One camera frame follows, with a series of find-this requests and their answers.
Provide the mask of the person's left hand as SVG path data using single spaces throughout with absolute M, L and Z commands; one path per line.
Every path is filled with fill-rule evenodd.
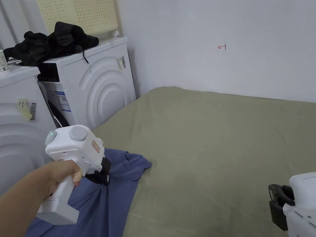
M 74 186 L 78 186 L 82 176 L 82 170 L 72 160 L 54 161 L 35 171 L 35 179 L 44 200 L 53 194 L 67 177 L 70 177 Z

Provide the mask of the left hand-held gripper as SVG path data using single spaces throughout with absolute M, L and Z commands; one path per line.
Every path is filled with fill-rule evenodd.
M 83 176 L 97 184 L 109 184 L 111 162 L 105 157 L 103 141 L 88 127 L 58 128 L 47 136 L 45 146 L 46 153 L 54 161 L 72 160 L 80 167 Z M 42 202 L 37 217 L 53 225 L 77 223 L 79 211 L 68 205 L 73 188 L 72 176 L 68 176 Z

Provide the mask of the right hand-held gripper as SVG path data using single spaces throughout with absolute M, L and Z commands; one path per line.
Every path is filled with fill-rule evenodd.
M 289 185 L 270 184 L 272 222 L 289 237 L 316 236 L 316 173 L 294 175 Z

